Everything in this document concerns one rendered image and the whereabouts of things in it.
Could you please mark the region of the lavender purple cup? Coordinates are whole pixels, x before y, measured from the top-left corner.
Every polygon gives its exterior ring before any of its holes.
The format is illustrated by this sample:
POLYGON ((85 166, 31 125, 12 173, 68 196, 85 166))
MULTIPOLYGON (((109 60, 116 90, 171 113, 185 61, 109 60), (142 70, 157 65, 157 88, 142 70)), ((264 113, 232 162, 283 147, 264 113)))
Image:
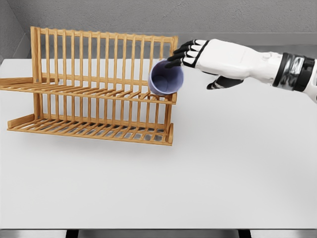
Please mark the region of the lavender purple cup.
POLYGON ((148 86, 152 93, 166 96, 177 92, 184 80, 183 70, 180 66, 166 68, 166 59, 158 61, 151 69, 148 86))

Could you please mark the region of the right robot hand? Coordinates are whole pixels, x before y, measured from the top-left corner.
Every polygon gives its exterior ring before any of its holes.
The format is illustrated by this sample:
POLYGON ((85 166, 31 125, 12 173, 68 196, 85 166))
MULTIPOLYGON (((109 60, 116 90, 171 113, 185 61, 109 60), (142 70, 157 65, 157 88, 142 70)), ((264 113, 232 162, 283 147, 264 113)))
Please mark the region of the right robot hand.
POLYGON ((243 57, 251 49, 217 39, 191 40, 173 52, 165 68, 186 66, 217 75, 214 82, 207 85, 208 90, 236 86, 250 76, 250 64, 243 57))

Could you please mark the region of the wooden two-tier dish rack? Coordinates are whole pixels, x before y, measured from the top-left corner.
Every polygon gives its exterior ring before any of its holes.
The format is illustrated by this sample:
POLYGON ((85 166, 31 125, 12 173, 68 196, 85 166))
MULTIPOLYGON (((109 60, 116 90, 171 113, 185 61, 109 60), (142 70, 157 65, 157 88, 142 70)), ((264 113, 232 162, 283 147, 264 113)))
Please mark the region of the wooden two-tier dish rack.
POLYGON ((32 76, 0 78, 0 90, 33 94, 32 114, 11 131, 157 145, 173 142, 176 93, 148 85, 152 67, 177 36, 31 27, 32 76))

